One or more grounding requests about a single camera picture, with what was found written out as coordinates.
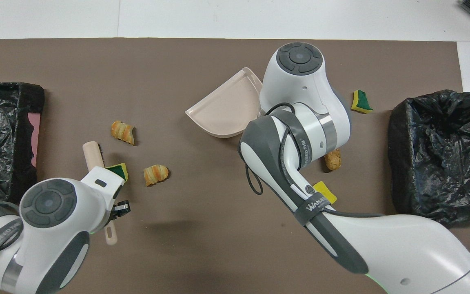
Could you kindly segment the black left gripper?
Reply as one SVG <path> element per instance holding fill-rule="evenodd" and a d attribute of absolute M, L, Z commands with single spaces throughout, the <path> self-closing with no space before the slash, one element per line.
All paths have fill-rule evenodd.
<path fill-rule="evenodd" d="M 120 201 L 112 207 L 112 218 L 125 216 L 131 212 L 131 207 L 128 200 Z"/>

